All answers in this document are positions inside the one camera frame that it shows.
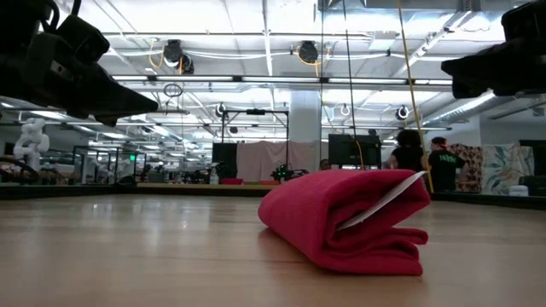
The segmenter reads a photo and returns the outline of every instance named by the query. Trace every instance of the black t-shirt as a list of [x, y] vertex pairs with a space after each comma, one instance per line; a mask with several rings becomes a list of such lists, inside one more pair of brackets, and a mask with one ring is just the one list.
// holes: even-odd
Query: black t-shirt
[[456, 169], [462, 168], [465, 161], [447, 150], [435, 150], [428, 157], [431, 166], [435, 192], [455, 191]]
[[423, 148], [396, 148], [391, 153], [398, 162], [398, 169], [422, 171], [421, 157], [423, 156]]

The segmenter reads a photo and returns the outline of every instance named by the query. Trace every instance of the white pillar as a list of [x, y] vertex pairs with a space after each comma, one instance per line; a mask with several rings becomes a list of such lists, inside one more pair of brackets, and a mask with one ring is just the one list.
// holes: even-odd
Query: white pillar
[[290, 92], [288, 137], [293, 142], [318, 142], [321, 139], [321, 100], [316, 90]]

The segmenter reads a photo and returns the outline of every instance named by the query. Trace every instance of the person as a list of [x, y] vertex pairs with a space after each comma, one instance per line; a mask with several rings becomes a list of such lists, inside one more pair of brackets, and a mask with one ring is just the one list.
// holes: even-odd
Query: person
[[426, 167], [421, 138], [416, 130], [402, 130], [397, 136], [398, 148], [394, 149], [387, 164], [390, 169], [423, 171]]
[[434, 192], [455, 191], [456, 169], [461, 169], [459, 178], [463, 179], [467, 176], [468, 164], [447, 150], [447, 140], [443, 137], [434, 137], [430, 148], [432, 152], [428, 164]]
[[321, 164], [319, 166], [319, 169], [321, 171], [331, 170], [332, 166], [330, 165], [330, 162], [328, 162], [328, 159], [322, 159]]

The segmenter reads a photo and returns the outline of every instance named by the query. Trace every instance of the red cloth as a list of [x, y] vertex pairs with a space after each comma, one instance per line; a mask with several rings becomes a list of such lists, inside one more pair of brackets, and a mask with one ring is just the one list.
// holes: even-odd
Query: red cloth
[[421, 275], [415, 245], [427, 243], [427, 233], [392, 226], [430, 203], [422, 180], [362, 223], [335, 231], [413, 174], [406, 170], [318, 171], [269, 192], [258, 215], [320, 267], [371, 275]]

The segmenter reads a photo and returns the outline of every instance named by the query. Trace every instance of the wooden surface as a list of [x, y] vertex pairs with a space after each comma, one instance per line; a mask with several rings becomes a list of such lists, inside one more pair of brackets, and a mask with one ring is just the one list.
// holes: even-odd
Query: wooden surface
[[0, 306], [544, 306], [546, 212], [436, 203], [423, 277], [315, 268], [259, 199], [110, 195], [0, 202]]
[[176, 183], [153, 183], [140, 182], [139, 188], [198, 188], [198, 189], [239, 189], [239, 190], [272, 190], [274, 185], [234, 185], [234, 184], [176, 184]]

